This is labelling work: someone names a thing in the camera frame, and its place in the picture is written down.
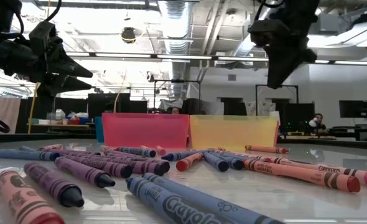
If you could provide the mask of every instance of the blue crayon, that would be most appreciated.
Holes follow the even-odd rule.
[[[32,147],[27,147],[27,146],[21,146],[19,147],[20,151],[25,151],[25,152],[38,152],[38,150],[33,149]]]
[[[194,155],[199,152],[204,153],[204,152],[209,152],[209,150],[169,153],[165,156],[162,156],[161,159],[165,159],[167,161],[179,161],[181,159],[185,159],[186,157]]]
[[[244,168],[244,163],[241,159],[235,159],[232,157],[226,157],[226,156],[221,156],[218,153],[215,152],[210,152],[211,154],[213,154],[214,156],[223,159],[225,162],[228,163],[229,167],[232,169],[236,169],[236,170],[242,170]]]
[[[118,151],[145,157],[156,156],[156,151],[152,149],[138,149],[135,147],[118,147]]]
[[[214,156],[213,154],[206,152],[204,153],[204,159],[214,168],[221,172],[225,172],[229,169],[229,165],[226,161],[223,159],[220,159],[219,157]]]
[[[133,195],[169,223],[247,223],[246,220],[235,222],[221,215],[219,211],[204,207],[205,202],[193,203],[186,197],[169,192],[142,177],[128,178],[126,182],[128,190]]]
[[[201,204],[210,211],[218,212],[221,215],[234,220],[236,223],[283,224],[282,222],[265,215],[261,215],[233,203],[213,197],[182,184],[178,184],[174,181],[159,177],[158,175],[146,173],[142,177],[173,193],[184,195],[187,200]]]
[[[25,152],[11,149],[0,149],[0,158],[6,159],[27,159],[38,161],[54,161],[60,157],[57,152]]]

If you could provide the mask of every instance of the crayola logo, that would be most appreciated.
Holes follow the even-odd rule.
[[[163,209],[178,224],[232,224],[226,218],[216,216],[177,195],[167,197],[163,202]]]

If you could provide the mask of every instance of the metal frame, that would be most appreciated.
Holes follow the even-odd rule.
[[[256,85],[256,115],[258,116],[258,87],[259,86],[266,86],[265,84],[257,84]],[[297,85],[282,85],[282,87],[294,87],[295,88],[295,95],[296,95],[296,100],[297,100],[297,103],[300,103],[300,100],[299,100],[299,91],[298,91],[298,86]]]
[[[175,83],[175,80],[154,80],[154,96],[153,96],[153,107],[156,107],[156,83],[157,82],[171,82]],[[176,83],[198,83],[198,110],[202,110],[202,82],[201,81],[192,81],[192,80],[179,80]]]

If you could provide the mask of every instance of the box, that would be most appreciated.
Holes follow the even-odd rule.
[[[163,147],[184,151],[189,130],[186,114],[103,113],[103,136],[107,146]]]
[[[245,145],[275,146],[277,118],[267,116],[213,116],[190,117],[192,148],[223,147],[243,152]]]

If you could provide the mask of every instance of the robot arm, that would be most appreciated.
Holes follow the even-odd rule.
[[[269,56],[267,85],[277,89],[302,63],[315,62],[316,54],[307,48],[307,34],[312,23],[317,22],[315,11],[319,0],[281,0],[270,5],[261,2],[253,25],[248,29],[258,47],[264,48]],[[275,7],[265,20],[258,20],[263,7]]]
[[[30,40],[25,40],[20,17],[22,3],[19,0],[0,0],[0,69],[6,75],[18,73],[28,77],[30,82],[40,82],[39,96],[53,98],[57,93],[91,88],[76,77],[91,78],[93,74],[66,54],[63,40],[57,36],[55,25],[49,22],[58,12],[61,2],[59,0],[55,12],[29,34]],[[14,14],[21,23],[21,32],[10,34]]]

